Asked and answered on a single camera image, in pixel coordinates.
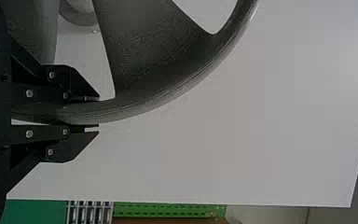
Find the green component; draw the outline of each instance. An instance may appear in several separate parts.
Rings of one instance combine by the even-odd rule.
[[[224,217],[222,204],[115,203],[113,217]]]
[[[68,202],[9,200],[0,224],[65,224],[67,204]]]

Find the white background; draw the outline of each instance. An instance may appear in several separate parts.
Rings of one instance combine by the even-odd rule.
[[[175,2],[208,30],[235,4]],[[60,20],[57,63],[113,95],[100,34]],[[199,86],[100,130],[75,161],[38,165],[9,198],[349,206],[358,1],[262,0],[240,44]]]

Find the gray curved object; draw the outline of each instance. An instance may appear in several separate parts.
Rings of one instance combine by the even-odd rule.
[[[54,63],[59,0],[0,0],[10,34],[40,63]]]
[[[202,81],[234,48],[258,0],[239,0],[210,35],[171,0],[93,0],[117,91],[116,98],[68,106],[15,108],[21,119],[95,124],[164,105]]]
[[[61,0],[60,15],[77,26],[91,27],[97,25],[97,15],[93,9],[91,10],[91,8],[89,8],[88,1]]]

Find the curved rim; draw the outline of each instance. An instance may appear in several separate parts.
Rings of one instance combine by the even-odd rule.
[[[210,55],[215,56],[204,59],[202,67],[194,69],[190,76],[175,83],[167,90],[138,102],[132,101],[126,94],[123,94],[101,102],[73,104],[64,107],[59,105],[41,105],[38,108],[23,107],[14,109],[12,113],[17,119],[60,120],[70,124],[89,125],[130,118],[165,105],[200,83],[228,56],[254,16],[258,2],[258,0],[251,1],[251,3],[247,0],[239,0],[222,30],[216,35],[211,35],[213,42],[220,43],[216,49],[212,49],[210,52]],[[201,40],[197,44],[202,45],[203,41]]]
[[[98,24],[95,11],[88,13],[77,11],[66,0],[60,0],[60,15],[77,26],[92,27]]]

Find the black metal bracket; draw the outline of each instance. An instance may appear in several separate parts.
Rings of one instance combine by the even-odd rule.
[[[39,162],[71,161],[98,135],[87,132],[90,126],[56,120],[43,125],[12,125],[11,109],[82,104],[99,97],[75,68],[41,65],[11,38],[0,7],[0,217],[7,193]]]
[[[75,68],[41,65],[11,39],[12,105],[98,101],[100,95]]]
[[[67,125],[12,125],[7,191],[13,189],[39,162],[72,161],[98,135],[85,127]]]
[[[41,65],[13,38],[11,79],[12,107],[78,104],[98,101],[100,97],[75,68]],[[85,126],[12,125],[10,146],[2,149],[10,154],[7,190],[16,186],[39,162],[73,160],[97,135],[98,132],[87,133]]]

